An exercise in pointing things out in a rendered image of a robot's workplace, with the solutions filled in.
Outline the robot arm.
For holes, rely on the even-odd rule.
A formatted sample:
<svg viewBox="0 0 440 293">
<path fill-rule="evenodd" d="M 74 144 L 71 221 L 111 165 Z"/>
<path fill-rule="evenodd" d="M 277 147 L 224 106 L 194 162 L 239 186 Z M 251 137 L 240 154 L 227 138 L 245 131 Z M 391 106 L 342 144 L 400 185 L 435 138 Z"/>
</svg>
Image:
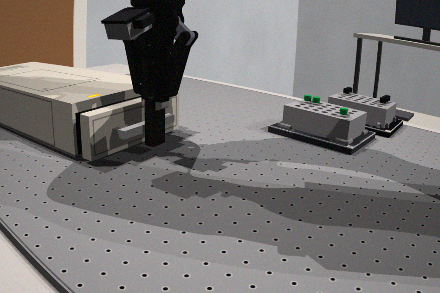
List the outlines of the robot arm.
<svg viewBox="0 0 440 293">
<path fill-rule="evenodd" d="M 132 40 L 152 28 L 154 7 L 127 7 L 101 21 L 108 39 Z"/>
</svg>

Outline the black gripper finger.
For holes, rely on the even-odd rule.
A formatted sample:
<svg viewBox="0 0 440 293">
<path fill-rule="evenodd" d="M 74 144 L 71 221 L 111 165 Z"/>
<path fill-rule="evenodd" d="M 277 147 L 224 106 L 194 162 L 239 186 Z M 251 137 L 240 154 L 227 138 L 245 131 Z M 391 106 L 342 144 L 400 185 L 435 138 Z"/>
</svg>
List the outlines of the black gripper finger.
<svg viewBox="0 0 440 293">
<path fill-rule="evenodd" d="M 152 56 L 148 45 L 147 31 L 132 40 L 123 40 L 133 90 L 142 96 L 145 107 L 145 145 L 149 146 L 149 102 L 151 88 Z"/>
<path fill-rule="evenodd" d="M 150 29 L 153 53 L 150 97 L 147 97 L 150 147 L 165 143 L 165 108 L 169 106 L 169 98 L 178 94 L 190 49 L 198 38 L 198 32 L 191 31 L 178 17 L 175 43 L 160 46 L 160 21 L 155 21 Z"/>
</svg>

